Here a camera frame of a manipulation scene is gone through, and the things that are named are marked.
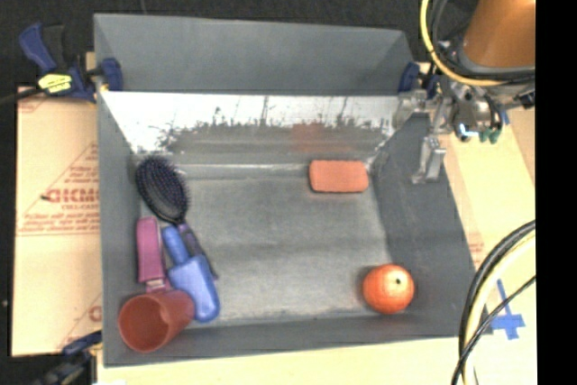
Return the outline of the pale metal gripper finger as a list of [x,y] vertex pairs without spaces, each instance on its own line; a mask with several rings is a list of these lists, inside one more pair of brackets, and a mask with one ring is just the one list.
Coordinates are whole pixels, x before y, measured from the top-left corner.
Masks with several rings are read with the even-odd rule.
[[429,153],[426,161],[426,181],[433,182],[437,181],[440,176],[446,148],[437,138],[430,138],[427,142],[427,148]]
[[413,184],[423,184],[433,180],[432,159],[434,154],[434,139],[430,136],[423,138],[420,145],[419,163],[415,173],[411,176]]

